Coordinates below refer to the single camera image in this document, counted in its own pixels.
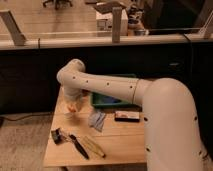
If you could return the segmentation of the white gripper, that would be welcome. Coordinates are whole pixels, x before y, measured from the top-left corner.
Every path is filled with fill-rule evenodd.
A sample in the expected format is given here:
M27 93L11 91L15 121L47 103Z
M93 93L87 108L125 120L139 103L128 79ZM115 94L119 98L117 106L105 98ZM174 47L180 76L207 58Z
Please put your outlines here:
M66 105L72 105L75 107L76 112L79 112L82 108L83 102L82 102L82 91L64 91L64 100L66 102Z

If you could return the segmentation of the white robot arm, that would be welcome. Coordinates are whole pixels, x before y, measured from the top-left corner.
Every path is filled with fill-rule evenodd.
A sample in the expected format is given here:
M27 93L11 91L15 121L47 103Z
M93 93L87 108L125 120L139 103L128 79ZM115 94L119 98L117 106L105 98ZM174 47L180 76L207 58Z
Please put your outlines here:
M79 59L61 68L57 81L69 101L88 90L140 106L145 119L148 171L203 171L196 105L182 82L87 74Z

